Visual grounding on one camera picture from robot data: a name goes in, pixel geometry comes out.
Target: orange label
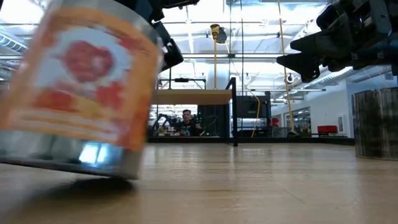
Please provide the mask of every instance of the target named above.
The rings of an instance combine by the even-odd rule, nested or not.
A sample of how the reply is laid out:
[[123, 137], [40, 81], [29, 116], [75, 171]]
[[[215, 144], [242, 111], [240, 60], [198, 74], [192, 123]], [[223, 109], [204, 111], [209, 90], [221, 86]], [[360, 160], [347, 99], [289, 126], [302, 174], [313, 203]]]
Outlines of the orange label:
[[117, 17], [61, 8], [44, 19], [14, 74], [0, 128], [141, 150], [159, 54]]

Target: cylindrical container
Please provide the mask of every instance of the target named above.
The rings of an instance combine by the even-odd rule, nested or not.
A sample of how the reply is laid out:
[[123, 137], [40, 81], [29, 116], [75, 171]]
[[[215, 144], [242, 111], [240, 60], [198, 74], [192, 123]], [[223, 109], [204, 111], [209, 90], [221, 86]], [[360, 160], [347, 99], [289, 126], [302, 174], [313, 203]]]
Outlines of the cylindrical container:
[[137, 178], [162, 59], [128, 7], [53, 0], [0, 102], [0, 162]]
[[398, 160], [398, 88], [352, 96], [358, 157]]

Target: shelf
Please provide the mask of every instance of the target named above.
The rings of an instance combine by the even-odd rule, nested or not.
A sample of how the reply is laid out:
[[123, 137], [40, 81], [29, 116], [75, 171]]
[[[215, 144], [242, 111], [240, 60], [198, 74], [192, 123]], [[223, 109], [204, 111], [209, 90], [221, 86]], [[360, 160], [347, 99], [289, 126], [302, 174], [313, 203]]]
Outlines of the shelf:
[[231, 90], [156, 90], [153, 105], [225, 105]]

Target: wooden floor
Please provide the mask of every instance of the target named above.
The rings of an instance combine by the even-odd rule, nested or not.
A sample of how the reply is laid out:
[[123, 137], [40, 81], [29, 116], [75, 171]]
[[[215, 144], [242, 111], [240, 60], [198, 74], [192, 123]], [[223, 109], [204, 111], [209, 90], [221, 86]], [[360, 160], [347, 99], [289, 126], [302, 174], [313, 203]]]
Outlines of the wooden floor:
[[141, 180], [0, 165], [0, 223], [398, 223], [398, 163], [324, 144], [150, 145]]

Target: man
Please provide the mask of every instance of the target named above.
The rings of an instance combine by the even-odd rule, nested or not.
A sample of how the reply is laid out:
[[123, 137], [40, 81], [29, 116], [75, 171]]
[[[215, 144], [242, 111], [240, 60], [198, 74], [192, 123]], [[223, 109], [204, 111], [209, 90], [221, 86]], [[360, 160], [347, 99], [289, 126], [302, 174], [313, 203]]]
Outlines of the man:
[[195, 121], [191, 120], [191, 111], [184, 110], [182, 112], [183, 121], [178, 124], [177, 128], [180, 130], [181, 136], [199, 136], [202, 132], [201, 126]]

